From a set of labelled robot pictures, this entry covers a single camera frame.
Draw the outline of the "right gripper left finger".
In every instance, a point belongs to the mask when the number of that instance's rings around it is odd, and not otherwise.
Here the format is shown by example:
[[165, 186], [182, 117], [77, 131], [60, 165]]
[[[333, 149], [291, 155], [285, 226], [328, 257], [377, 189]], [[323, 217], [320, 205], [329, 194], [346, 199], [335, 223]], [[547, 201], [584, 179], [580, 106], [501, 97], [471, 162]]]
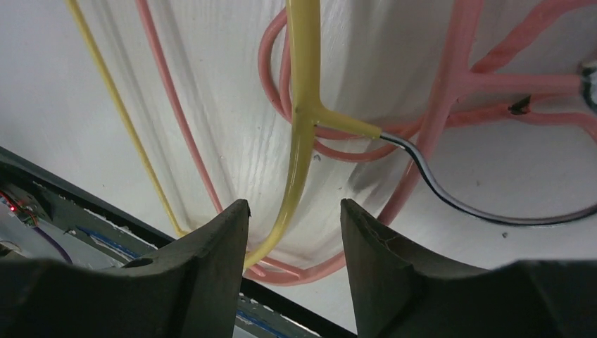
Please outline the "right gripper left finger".
[[231, 337], [249, 229], [239, 199], [119, 268], [1, 262], [2, 337]]

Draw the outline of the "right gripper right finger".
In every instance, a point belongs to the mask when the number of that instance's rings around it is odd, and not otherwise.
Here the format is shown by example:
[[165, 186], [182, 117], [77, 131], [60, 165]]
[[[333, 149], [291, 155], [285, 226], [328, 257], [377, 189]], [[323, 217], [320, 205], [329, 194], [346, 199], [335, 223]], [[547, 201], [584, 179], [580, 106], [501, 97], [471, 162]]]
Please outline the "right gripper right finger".
[[595, 337], [594, 260], [493, 270], [435, 253], [341, 202], [359, 337]]

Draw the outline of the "pink plastic hanger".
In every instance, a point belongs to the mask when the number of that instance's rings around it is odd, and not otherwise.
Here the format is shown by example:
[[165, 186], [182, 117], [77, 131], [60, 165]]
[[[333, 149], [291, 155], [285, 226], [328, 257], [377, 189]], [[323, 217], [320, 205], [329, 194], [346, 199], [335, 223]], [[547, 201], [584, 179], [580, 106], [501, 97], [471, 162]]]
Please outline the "pink plastic hanger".
[[319, 96], [320, 74], [300, 75], [306, 68], [320, 68], [320, 3], [288, 1], [263, 33], [258, 50], [258, 74], [273, 108], [291, 124], [291, 151], [287, 183], [279, 213], [269, 235], [245, 257], [250, 277], [268, 284], [308, 284], [335, 273], [344, 266], [338, 253], [311, 268], [298, 268], [269, 258], [291, 223], [306, 185], [308, 158], [317, 153], [346, 163], [369, 163], [388, 156], [394, 145], [365, 153], [337, 151], [325, 140], [362, 137], [381, 139], [392, 132], [404, 139], [417, 137], [414, 157], [379, 214], [389, 224], [406, 203], [420, 178], [430, 179], [423, 161], [431, 155], [439, 137], [450, 126], [491, 122], [513, 115], [526, 122], [551, 123], [532, 113], [536, 100], [571, 94], [580, 89], [589, 108], [593, 99], [596, 67], [586, 65], [579, 75], [509, 75], [500, 69], [530, 46], [557, 19], [570, 11], [590, 6], [589, 1], [541, 1], [515, 26], [502, 42], [474, 65], [468, 63], [482, 11], [481, 1], [455, 1], [445, 45], [432, 85], [427, 110], [416, 121], [404, 125], [375, 127], [346, 117], [323, 106]]

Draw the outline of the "yellow hanger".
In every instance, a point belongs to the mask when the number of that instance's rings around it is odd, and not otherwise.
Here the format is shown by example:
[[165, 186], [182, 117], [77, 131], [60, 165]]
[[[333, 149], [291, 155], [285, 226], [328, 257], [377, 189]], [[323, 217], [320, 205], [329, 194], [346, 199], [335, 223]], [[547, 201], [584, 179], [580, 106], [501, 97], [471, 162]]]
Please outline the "yellow hanger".
[[506, 219], [470, 208], [449, 196], [436, 183], [425, 163], [430, 143], [439, 136], [450, 107], [462, 96], [475, 91], [503, 89], [507, 92], [534, 91], [540, 94], [568, 94], [582, 86], [579, 75], [495, 75], [473, 73], [467, 66], [481, 1], [455, 1], [446, 33], [442, 59], [429, 97], [417, 144], [385, 132], [380, 127], [325, 108], [320, 98], [320, 3], [288, 1], [287, 46], [291, 76], [291, 151], [287, 183], [277, 219], [264, 242], [245, 259], [249, 268], [263, 260], [279, 243], [301, 199], [309, 170], [309, 158], [316, 141], [316, 127], [370, 139], [384, 139], [408, 152], [420, 175], [432, 191], [453, 208], [491, 223], [508, 226], [547, 227], [574, 220], [573, 215], [554, 219]]

